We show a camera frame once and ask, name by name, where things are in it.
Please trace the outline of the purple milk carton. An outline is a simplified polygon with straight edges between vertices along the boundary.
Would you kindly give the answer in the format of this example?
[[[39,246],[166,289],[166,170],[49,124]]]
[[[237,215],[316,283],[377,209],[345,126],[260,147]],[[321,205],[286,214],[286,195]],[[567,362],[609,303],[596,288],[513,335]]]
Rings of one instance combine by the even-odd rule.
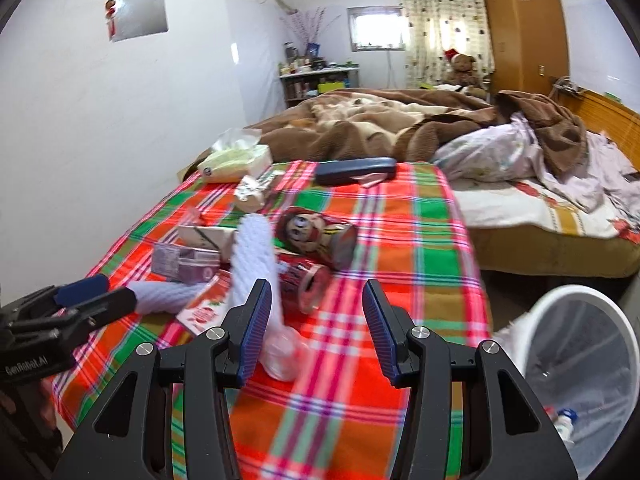
[[[215,249],[155,244],[152,250],[151,271],[169,281],[207,283],[219,268],[220,255]]]

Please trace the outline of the red white packet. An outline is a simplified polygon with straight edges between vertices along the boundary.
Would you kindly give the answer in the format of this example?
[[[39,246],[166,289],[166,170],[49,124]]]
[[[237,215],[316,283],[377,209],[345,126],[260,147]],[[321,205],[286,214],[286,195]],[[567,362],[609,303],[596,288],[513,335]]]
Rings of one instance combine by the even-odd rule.
[[[177,315],[177,321],[193,336],[221,326],[229,307],[231,288],[229,271],[219,271],[214,278]]]

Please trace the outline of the beige paper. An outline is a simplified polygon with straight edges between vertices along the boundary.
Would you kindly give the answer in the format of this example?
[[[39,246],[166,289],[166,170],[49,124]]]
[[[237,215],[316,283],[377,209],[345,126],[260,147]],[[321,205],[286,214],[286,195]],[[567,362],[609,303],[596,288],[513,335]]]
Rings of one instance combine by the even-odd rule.
[[[183,245],[216,250],[221,262],[231,260],[236,229],[224,226],[178,226],[177,231]]]

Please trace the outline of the printed snack wrapper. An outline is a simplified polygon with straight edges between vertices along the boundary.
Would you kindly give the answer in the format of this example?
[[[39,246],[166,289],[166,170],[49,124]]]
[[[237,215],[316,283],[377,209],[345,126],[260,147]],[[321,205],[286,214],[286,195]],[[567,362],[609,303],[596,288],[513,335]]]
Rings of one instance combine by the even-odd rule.
[[[243,214],[262,211],[284,177],[282,170],[271,170],[259,178],[244,176],[233,192],[233,206]]]

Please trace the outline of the red drink can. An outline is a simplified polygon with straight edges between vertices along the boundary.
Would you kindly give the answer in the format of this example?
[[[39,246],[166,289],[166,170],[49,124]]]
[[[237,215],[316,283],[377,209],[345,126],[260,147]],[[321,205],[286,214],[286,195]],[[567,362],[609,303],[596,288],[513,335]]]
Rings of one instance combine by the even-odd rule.
[[[317,310],[332,278],[329,268],[290,252],[277,258],[282,306],[303,314]]]

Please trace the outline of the cartoon face can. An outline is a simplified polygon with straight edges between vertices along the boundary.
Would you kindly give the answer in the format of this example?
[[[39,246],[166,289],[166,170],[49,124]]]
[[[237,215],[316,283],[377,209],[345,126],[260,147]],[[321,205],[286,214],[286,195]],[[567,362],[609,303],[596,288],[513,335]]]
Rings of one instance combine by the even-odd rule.
[[[276,237],[290,252],[317,258],[333,270],[345,271],[352,265],[358,228],[321,212],[290,207],[276,224]]]

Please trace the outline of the crushed clear plastic bottle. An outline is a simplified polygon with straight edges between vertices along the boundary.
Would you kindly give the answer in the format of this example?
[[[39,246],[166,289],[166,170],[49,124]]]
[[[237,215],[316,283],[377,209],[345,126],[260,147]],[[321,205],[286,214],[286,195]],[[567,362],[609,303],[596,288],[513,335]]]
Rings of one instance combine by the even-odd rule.
[[[546,405],[544,411],[552,421],[552,425],[558,433],[563,443],[570,448],[574,445],[573,434],[576,422],[578,421],[577,413],[571,408],[560,408],[556,410],[551,405]]]

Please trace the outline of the white mesh trash bin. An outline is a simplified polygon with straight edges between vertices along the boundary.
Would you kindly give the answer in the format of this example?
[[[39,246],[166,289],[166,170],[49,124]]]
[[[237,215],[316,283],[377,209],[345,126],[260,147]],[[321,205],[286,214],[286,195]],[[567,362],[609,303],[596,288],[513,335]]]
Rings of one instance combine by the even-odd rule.
[[[593,288],[565,285],[492,338],[544,407],[577,413],[574,445],[567,449],[578,477],[589,478],[639,399],[639,345],[623,310]]]

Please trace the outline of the plaid red green cloth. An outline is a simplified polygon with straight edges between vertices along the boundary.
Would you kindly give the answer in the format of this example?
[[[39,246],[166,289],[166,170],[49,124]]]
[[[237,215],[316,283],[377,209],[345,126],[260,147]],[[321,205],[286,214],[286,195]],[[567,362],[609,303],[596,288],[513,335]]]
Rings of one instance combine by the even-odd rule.
[[[284,177],[266,216],[276,222],[293,206],[323,212],[358,226],[358,244],[352,266],[333,275],[319,310],[286,312],[285,323],[308,346],[296,381],[277,382],[258,365],[242,390],[228,390],[241,478],[387,478],[408,393],[382,375],[363,316],[363,284],[376,278],[416,324],[475,347],[492,327],[470,237],[446,177],[426,162],[400,164],[394,180],[373,188],[315,186],[313,162],[277,166]],[[206,226],[238,224],[232,188],[190,177],[122,234],[89,274],[108,276],[113,288],[159,280],[151,273],[152,247],[176,242],[178,222],[190,209]],[[53,378],[58,414],[75,429],[137,344],[165,348],[189,338],[164,314],[132,314],[107,325],[75,352],[75,368]]]

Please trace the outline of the mattress with floral sheet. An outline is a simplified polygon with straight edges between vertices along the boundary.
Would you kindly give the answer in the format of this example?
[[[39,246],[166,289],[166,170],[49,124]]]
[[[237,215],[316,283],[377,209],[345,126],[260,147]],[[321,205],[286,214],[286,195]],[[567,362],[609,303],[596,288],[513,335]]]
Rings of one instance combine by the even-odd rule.
[[[578,278],[639,271],[639,233],[610,200],[585,212],[534,179],[450,186],[483,270]]]

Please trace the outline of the green tissue pack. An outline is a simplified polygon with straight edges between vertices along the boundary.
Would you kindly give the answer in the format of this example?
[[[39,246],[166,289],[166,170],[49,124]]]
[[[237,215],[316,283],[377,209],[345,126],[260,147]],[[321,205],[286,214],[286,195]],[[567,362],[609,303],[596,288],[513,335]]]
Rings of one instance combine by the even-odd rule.
[[[270,148],[261,144],[262,130],[230,128],[221,133],[196,169],[207,183],[238,183],[260,177],[273,163]]]

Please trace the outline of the dark blue glasses case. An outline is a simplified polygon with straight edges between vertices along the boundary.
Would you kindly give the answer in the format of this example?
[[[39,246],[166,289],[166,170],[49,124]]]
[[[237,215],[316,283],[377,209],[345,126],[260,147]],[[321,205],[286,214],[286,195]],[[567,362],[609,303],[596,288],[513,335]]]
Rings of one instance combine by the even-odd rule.
[[[331,160],[319,162],[314,170],[314,183],[322,186],[349,185],[359,178],[381,177],[383,181],[396,177],[397,162],[391,157]]]

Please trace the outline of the white floral duvet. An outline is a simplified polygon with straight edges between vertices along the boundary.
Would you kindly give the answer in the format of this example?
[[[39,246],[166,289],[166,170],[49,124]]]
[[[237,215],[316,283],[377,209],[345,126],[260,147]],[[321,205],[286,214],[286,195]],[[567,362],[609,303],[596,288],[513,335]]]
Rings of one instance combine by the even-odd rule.
[[[525,117],[459,136],[431,158],[447,178],[480,182],[537,179],[549,191],[585,212],[610,200],[625,220],[639,224],[639,173],[617,145],[601,133],[587,133],[587,151],[574,168],[555,177],[540,141]]]

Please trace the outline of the cluttered shelf unit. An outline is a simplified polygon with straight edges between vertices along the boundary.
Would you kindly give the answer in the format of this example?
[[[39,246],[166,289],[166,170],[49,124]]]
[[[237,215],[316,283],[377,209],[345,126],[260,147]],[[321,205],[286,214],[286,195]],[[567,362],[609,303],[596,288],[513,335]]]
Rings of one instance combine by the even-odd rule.
[[[324,58],[296,58],[278,65],[284,102],[292,107],[338,89],[359,86],[359,65],[336,64]]]

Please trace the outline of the brown fleece blanket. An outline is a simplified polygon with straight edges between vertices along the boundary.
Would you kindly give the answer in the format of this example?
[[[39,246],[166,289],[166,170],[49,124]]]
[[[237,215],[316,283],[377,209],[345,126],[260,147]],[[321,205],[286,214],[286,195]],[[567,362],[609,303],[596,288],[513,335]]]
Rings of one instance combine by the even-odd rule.
[[[391,157],[426,162],[459,136],[522,114],[555,176],[587,151],[579,116],[539,93],[502,90],[492,104],[452,90],[338,89],[252,125],[274,162]]]

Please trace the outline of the wooden headboard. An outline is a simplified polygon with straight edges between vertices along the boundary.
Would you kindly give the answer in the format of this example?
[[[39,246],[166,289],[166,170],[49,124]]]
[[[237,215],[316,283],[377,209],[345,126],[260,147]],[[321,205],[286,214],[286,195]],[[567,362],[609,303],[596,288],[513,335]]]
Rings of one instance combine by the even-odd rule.
[[[589,131],[605,133],[626,155],[634,168],[640,164],[640,117],[619,102],[591,90],[560,91],[556,100],[582,118]]]

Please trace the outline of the dried branch vase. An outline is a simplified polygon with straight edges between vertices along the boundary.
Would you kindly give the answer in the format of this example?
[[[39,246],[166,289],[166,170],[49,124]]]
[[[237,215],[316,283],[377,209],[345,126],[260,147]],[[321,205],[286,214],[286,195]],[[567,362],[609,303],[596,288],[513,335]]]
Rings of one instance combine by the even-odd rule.
[[[307,58],[320,56],[320,35],[329,25],[326,20],[325,6],[318,6],[308,11],[295,10],[293,13],[286,14],[281,21],[304,48]]]

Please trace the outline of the brown teddy bear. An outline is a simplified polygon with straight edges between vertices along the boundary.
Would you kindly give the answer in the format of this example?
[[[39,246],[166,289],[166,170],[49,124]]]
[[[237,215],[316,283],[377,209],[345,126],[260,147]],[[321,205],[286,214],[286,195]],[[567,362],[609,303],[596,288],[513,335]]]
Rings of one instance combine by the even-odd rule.
[[[449,63],[444,83],[454,86],[457,92],[486,100],[487,91],[476,73],[475,58],[459,53],[456,49],[446,50],[444,55]]]

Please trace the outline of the small window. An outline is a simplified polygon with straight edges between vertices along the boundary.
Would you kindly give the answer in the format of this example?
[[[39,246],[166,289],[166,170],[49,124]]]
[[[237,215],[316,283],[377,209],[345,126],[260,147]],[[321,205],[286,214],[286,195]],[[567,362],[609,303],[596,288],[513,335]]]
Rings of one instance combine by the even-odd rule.
[[[408,22],[400,6],[357,6],[348,8],[347,15],[354,52],[405,49]]]

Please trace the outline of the wooden wardrobe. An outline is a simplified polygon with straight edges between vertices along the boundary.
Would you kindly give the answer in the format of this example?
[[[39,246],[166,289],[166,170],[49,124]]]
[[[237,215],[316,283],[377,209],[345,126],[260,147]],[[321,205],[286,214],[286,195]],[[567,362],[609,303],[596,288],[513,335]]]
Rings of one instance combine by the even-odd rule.
[[[545,96],[570,73],[561,0],[485,0],[494,51],[491,91]]]

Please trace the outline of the patterned curtain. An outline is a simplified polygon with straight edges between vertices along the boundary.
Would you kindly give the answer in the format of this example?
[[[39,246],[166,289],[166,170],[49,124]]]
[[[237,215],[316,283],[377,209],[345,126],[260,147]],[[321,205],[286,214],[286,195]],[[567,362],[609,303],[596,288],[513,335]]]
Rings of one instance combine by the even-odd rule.
[[[485,0],[399,1],[408,22],[406,81],[410,88],[444,82],[450,50],[474,58],[480,81],[494,73]]]

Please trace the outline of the silver wall poster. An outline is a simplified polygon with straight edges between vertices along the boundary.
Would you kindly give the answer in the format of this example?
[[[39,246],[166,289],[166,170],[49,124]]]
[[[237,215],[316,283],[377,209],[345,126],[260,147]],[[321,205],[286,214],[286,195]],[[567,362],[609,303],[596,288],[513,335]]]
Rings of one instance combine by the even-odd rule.
[[[104,9],[111,42],[168,32],[165,0],[106,0]]]

